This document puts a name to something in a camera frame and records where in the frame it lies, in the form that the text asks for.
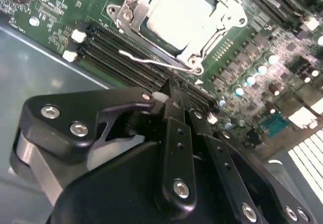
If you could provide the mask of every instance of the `electrolytic capacitor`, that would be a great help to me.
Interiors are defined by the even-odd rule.
[[[256,83],[256,78],[253,77],[252,75],[248,74],[245,76],[245,81],[247,85],[252,86]]]
[[[223,120],[224,128],[230,130],[232,128],[232,122],[230,118],[226,118]]]
[[[308,70],[309,74],[313,77],[317,77],[319,75],[319,70],[315,69],[314,67],[311,67]]]
[[[233,91],[235,92],[236,96],[244,95],[244,90],[241,85],[235,85],[232,87]]]
[[[308,82],[310,82],[310,81],[311,81],[311,78],[310,78],[306,73],[302,73],[302,74],[299,76],[299,78],[300,78],[301,80],[303,80],[303,81],[304,81],[304,83],[308,83]]]
[[[267,53],[264,56],[264,59],[269,63],[269,64],[277,64],[280,61],[280,57],[278,55],[275,55],[271,52]]]
[[[275,84],[270,84],[268,86],[268,90],[270,93],[272,93],[274,96],[278,96],[280,94],[279,88]]]
[[[268,110],[268,112],[270,114],[276,113],[276,109],[275,109],[274,105],[272,103],[270,103],[269,101],[266,101],[264,106],[266,107],[266,110]]]
[[[223,96],[218,97],[218,104],[220,107],[225,107],[227,105],[227,102]]]
[[[267,73],[267,67],[264,64],[257,64],[255,69],[260,75],[265,75]]]

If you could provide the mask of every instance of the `screw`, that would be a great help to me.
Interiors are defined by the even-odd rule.
[[[175,181],[173,187],[175,193],[183,199],[186,199],[190,195],[190,191],[187,185],[182,181]]]
[[[251,222],[257,221],[256,213],[248,204],[243,203],[241,209],[242,209],[243,214],[248,218],[249,221],[251,221]]]
[[[297,221],[297,215],[295,214],[295,212],[288,206],[285,207],[285,211],[287,213],[287,215],[293,220],[293,221]]]
[[[130,21],[130,20],[131,20],[131,18],[132,18],[132,13],[131,13],[131,11],[125,11],[125,12],[123,13],[123,18],[125,18],[127,21]]]
[[[88,134],[89,130],[82,123],[73,123],[70,126],[70,131],[77,137],[84,137]]]
[[[222,134],[224,135],[225,138],[230,139],[229,133],[223,131]]]
[[[298,213],[300,214],[301,217],[307,222],[309,222],[309,217],[306,215],[306,213],[301,209],[297,208]]]
[[[149,96],[149,95],[147,95],[147,94],[142,94],[142,97],[143,97],[144,99],[146,99],[146,100],[150,100],[150,96]]]
[[[197,111],[196,111],[194,114],[195,114],[195,116],[196,116],[197,118],[202,119],[202,115],[201,115],[201,113],[200,113],[200,112],[197,112]]]
[[[54,106],[44,106],[41,110],[40,110],[41,114],[43,117],[46,117],[48,119],[56,119],[57,117],[60,116],[61,112],[59,109],[57,109]]]
[[[173,102],[173,106],[175,106],[175,107],[176,107],[176,108],[178,108],[178,109],[180,108],[180,106],[177,104],[177,102],[176,102],[176,101],[174,101],[174,102]]]

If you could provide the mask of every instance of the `hex bolt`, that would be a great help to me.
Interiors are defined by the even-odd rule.
[[[82,123],[73,123],[70,126],[70,131],[77,137],[84,137],[88,134],[89,130]]]
[[[248,204],[243,203],[241,209],[242,209],[243,214],[248,218],[249,221],[251,221],[251,222],[257,221],[256,213]]]
[[[200,112],[197,112],[197,111],[196,111],[194,114],[195,114],[195,116],[196,116],[197,118],[202,119],[202,115],[201,115],[201,113],[200,113]]]
[[[40,110],[40,113],[42,114],[43,117],[46,117],[48,119],[56,119],[61,114],[59,109],[57,109],[54,106],[50,106],[50,105],[44,106]]]
[[[150,100],[150,96],[149,96],[149,95],[147,95],[147,94],[142,94],[142,97],[143,97],[144,99],[146,99],[146,100]]]
[[[297,208],[297,211],[306,222],[309,222],[308,215],[301,208]]]
[[[173,187],[175,193],[182,199],[186,199],[190,195],[190,190],[188,189],[187,185],[182,181],[176,180],[174,182]]]
[[[295,212],[288,206],[285,207],[285,212],[287,213],[287,215],[290,217],[290,219],[292,219],[293,221],[297,221],[298,217],[295,214]]]

